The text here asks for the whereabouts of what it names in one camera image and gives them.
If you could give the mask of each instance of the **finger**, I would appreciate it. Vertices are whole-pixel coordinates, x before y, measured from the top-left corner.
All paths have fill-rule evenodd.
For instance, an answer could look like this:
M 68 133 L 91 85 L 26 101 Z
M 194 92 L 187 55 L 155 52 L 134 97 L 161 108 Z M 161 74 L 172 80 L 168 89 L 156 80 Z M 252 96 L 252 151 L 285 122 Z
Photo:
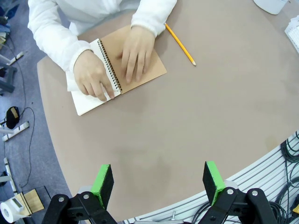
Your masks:
M 79 84 L 78 87 L 79 87 L 79 89 L 81 90 L 81 92 L 83 94 L 89 95 L 88 92 L 87 92 L 87 90 L 86 90 L 86 88 L 85 88 L 85 86 L 83 86 L 83 84 Z
M 122 52 L 116 56 L 116 59 L 121 59 L 121 58 L 122 58 Z
M 144 59 L 145 58 L 145 52 L 141 52 L 138 54 L 137 59 L 137 73 L 136 73 L 136 81 L 139 82 L 141 80 L 143 67 L 144 67 Z
M 100 82 L 94 82 L 91 84 L 95 93 L 95 96 L 99 98 L 101 101 L 106 101 L 105 94 L 103 92 L 102 86 Z
M 143 73 L 146 73 L 149 69 L 151 52 L 152 51 L 150 50 L 145 53 Z
M 124 48 L 122 52 L 122 60 L 121 60 L 121 73 L 122 76 L 125 77 L 127 73 L 128 61 L 129 61 L 130 51 L 128 48 Z
M 132 81 L 133 71 L 136 64 L 137 53 L 130 52 L 130 58 L 128 61 L 127 73 L 126 73 L 126 80 L 127 83 Z
M 96 97 L 96 95 L 94 94 L 94 91 L 93 91 L 93 87 L 90 83 L 85 83 L 84 86 L 85 86 L 85 88 L 86 88 L 89 95 L 91 95 L 93 97 Z
M 113 91 L 113 88 L 112 88 L 112 85 L 111 85 L 111 82 L 110 82 L 109 78 L 107 76 L 103 76 L 101 82 L 102 82 L 104 88 L 106 89 L 109 97 L 111 99 L 113 99 L 114 98 L 114 91 Z

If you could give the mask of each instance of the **black bracket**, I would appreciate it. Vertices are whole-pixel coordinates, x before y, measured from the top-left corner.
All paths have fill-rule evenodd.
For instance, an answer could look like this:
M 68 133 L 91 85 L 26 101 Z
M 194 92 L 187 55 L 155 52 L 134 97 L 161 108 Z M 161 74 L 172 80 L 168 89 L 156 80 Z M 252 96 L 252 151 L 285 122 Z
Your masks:
M 277 223 L 265 193 L 259 188 L 247 193 L 225 188 L 199 224 L 222 224 L 228 216 L 238 216 L 242 224 Z
M 78 224 L 81 220 L 89 220 L 92 224 L 117 224 L 101 207 L 98 197 L 88 191 L 71 199 L 67 195 L 55 195 L 42 224 Z

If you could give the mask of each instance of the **floor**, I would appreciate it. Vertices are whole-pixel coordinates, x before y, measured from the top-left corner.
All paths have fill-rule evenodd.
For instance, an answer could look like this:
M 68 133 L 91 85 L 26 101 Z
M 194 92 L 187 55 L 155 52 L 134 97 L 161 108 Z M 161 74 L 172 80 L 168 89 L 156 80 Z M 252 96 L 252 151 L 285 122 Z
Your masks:
M 12 58 L 20 51 L 24 51 L 25 55 L 18 63 L 13 64 L 18 69 L 14 78 L 14 92 L 0 97 L 0 120 L 5 118 L 6 111 L 11 106 L 17 106 L 20 113 L 25 107 L 30 107 L 34 111 L 34 115 L 30 109 L 26 109 L 19 124 L 29 121 L 30 127 L 5 144 L 0 142 L 0 172 L 5 170 L 3 159 L 6 156 L 18 191 L 27 192 L 37 188 L 42 202 L 47 206 L 50 202 L 47 191 L 50 196 L 58 193 L 70 196 L 70 191 L 61 172 L 43 111 L 36 64 L 45 54 L 36 46 L 33 35 L 27 28 L 29 14 L 27 1 L 21 2 L 15 17 L 9 21 L 11 39 L 7 41 L 6 46 L 11 49 L 3 47 L 0 53 L 8 58 Z M 62 19 L 63 24 L 67 26 L 68 21 L 65 18 Z M 30 171 L 29 145 L 32 132 L 31 174 L 28 184 L 24 186 Z M 7 200 L 12 196 L 13 192 L 9 183 L 0 187 L 0 201 Z M 35 213 L 32 216 L 34 223 L 41 223 L 44 213 L 44 210 Z

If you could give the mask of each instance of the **notebook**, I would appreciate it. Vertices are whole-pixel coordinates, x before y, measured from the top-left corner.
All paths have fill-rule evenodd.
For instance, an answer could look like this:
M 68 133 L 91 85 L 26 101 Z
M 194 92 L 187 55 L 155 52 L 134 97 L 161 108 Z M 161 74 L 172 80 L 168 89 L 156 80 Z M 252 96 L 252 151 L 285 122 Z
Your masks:
M 123 27 L 115 32 L 90 43 L 92 51 L 104 63 L 107 76 L 112 84 L 114 96 L 117 97 L 124 94 L 144 83 L 147 83 L 166 73 L 161 59 L 155 50 L 151 54 L 151 60 L 148 71 L 143 74 L 140 82 L 135 80 L 136 69 L 133 72 L 133 79 L 131 83 L 127 83 L 125 77 L 121 74 L 121 59 L 117 56 L 122 52 L 123 44 L 130 31 L 130 26 Z M 82 114 L 102 105 L 110 100 L 110 97 L 105 92 L 107 101 L 101 101 L 92 96 L 86 96 L 81 91 L 71 91 L 71 95 L 76 107 L 77 114 Z

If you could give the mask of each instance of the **table surface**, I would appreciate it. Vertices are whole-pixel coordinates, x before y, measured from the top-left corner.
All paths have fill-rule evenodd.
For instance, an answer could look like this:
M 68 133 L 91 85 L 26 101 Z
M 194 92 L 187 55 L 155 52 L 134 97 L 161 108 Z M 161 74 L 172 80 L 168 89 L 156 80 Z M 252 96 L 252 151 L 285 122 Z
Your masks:
M 227 178 L 299 127 L 299 54 L 284 33 L 295 2 L 279 15 L 253 1 L 178 1 L 155 49 L 167 74 L 76 114 L 63 71 L 48 57 L 38 67 L 45 115 L 62 172 L 74 195 L 112 164 L 108 210 L 138 216 L 204 189 L 205 160 Z M 132 14 L 80 36 L 89 42 L 128 25 Z

